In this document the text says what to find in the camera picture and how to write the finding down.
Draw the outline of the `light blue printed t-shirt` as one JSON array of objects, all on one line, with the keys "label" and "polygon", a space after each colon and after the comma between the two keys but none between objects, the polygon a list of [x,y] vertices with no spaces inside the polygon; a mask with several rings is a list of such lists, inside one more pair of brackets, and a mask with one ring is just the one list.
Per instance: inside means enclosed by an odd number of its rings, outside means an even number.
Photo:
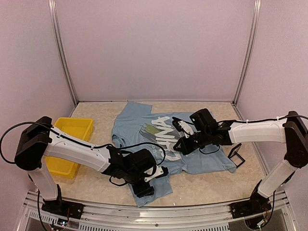
[{"label": "light blue printed t-shirt", "polygon": [[183,171],[192,175],[225,170],[234,173],[236,165],[221,147],[211,144],[189,155],[173,149],[183,134],[172,125],[172,119],[176,117],[187,121],[190,115],[190,112],[153,114],[151,105],[129,102],[115,120],[112,142],[117,148],[134,145],[131,152],[148,149],[157,162],[168,168],[169,175]]}]

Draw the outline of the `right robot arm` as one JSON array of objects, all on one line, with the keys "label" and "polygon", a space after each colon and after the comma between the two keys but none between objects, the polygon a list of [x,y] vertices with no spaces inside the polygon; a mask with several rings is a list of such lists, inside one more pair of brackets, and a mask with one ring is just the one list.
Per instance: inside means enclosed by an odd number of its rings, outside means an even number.
[{"label": "right robot arm", "polygon": [[172,124],[183,136],[174,145],[174,150],[189,155],[207,145],[231,146],[240,143],[280,143],[286,152],[282,160],[258,182],[249,199],[230,205],[233,218],[242,218],[268,210],[274,205],[270,196],[287,183],[298,169],[308,164],[307,116],[290,111],[287,115],[260,120],[214,119],[210,111],[201,109],[190,115],[190,122],[173,117]]}]

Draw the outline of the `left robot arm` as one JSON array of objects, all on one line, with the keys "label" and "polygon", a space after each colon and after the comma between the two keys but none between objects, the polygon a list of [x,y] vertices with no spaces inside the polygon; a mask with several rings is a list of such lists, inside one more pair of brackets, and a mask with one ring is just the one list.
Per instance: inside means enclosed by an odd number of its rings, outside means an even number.
[{"label": "left robot arm", "polygon": [[42,117],[29,122],[20,137],[15,164],[27,171],[43,198],[42,210],[67,218],[81,219],[84,205],[62,199],[61,188],[47,168],[45,158],[57,157],[90,167],[111,179],[124,180],[138,197],[153,195],[150,180],[164,176],[167,170],[147,149],[125,152],[111,144],[101,146],[74,138]]}]

